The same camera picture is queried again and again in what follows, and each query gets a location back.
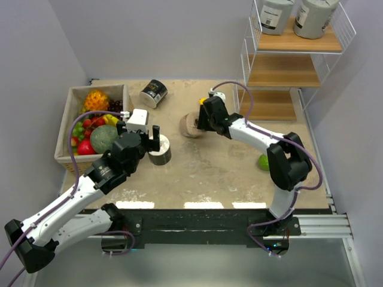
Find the brown paper roll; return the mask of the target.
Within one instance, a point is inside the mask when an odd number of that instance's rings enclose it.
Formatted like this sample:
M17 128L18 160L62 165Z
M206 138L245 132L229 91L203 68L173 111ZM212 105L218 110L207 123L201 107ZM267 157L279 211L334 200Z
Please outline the brown paper roll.
M187 138L197 138L203 135L203 131L197 128L198 112L190 112L180 119L180 134Z

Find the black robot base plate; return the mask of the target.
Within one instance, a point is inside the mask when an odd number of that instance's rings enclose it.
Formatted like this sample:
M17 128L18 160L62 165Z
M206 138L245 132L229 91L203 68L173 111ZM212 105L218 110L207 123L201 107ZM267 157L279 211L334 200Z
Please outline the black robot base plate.
M101 207L114 223L111 230L131 233L121 242L136 249L147 245L245 245L264 243L272 250L288 248L287 238L299 236L299 219L289 215L274 222L267 209L118 209Z

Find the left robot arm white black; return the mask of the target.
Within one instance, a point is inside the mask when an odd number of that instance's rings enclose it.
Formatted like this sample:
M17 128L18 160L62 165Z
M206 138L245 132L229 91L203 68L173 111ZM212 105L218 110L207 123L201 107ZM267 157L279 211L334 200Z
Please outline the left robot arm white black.
M60 251L71 244L95 234L118 234L124 227L124 216L113 204L102 208L80 221L73 221L86 206L110 193L136 172L146 153L159 151L160 127L153 131L128 130L119 122L118 138L76 179L74 186L34 216L5 225L5 232L28 273L35 273L49 263Z

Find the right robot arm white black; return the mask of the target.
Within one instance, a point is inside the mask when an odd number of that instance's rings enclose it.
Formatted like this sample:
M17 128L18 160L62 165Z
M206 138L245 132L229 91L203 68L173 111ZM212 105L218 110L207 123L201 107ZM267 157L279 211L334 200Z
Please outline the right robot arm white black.
M288 227L286 218L293 213L299 188L312 170L309 155L305 154L300 137L295 133L272 133L252 125L237 113L229 114L219 96L200 100L197 128L249 144L266 154L270 178L275 186L269 208L271 217L266 222L250 224L248 232L264 226L274 235L285 231Z

